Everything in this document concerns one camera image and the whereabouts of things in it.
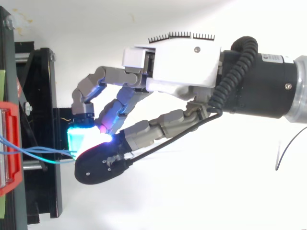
cyan light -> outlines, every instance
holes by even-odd
[[[90,128],[70,127],[67,130],[67,137],[69,150],[76,151],[75,158],[96,145],[112,140],[109,134],[100,133],[97,126]]]

red clamp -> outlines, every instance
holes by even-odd
[[[20,147],[19,130],[19,109],[18,105],[10,102],[0,102],[0,113],[2,113],[2,128],[5,138]],[[4,151],[14,152],[13,148],[4,148]],[[20,153],[13,155],[4,155],[5,157],[5,186],[0,186],[0,196],[10,192],[19,185],[23,179],[22,155]]]

green tape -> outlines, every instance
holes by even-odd
[[[0,70],[0,101],[4,98],[5,70]]]
[[[0,70],[0,101],[4,98],[5,70]],[[4,219],[5,195],[0,197],[0,219]]]
[[[5,195],[0,196],[0,219],[4,219],[5,214]]]

black cylindrical motor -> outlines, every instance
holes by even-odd
[[[236,51],[224,51],[221,54],[222,73],[218,75],[217,85],[241,55]],[[286,116],[297,102],[297,85],[299,89],[302,87],[298,79],[295,61],[280,55],[258,54],[251,69],[229,96],[223,111],[272,118]],[[294,116],[291,115],[292,119],[288,120],[307,122],[307,112],[304,121],[298,121]]]

robotic hand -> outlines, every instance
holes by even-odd
[[[73,92],[74,125],[97,125],[113,135],[78,157],[75,177],[97,184],[122,174],[134,162],[222,115],[223,111],[307,123],[307,57],[295,61],[280,55],[258,54],[252,37],[242,37],[221,52],[214,36],[169,33],[150,38],[148,45],[125,49],[124,69],[99,67]],[[107,84],[122,86],[117,98],[94,120],[90,102]],[[121,130],[136,103],[152,92],[190,100],[186,110],[143,120]],[[132,159],[125,153],[171,138]]]

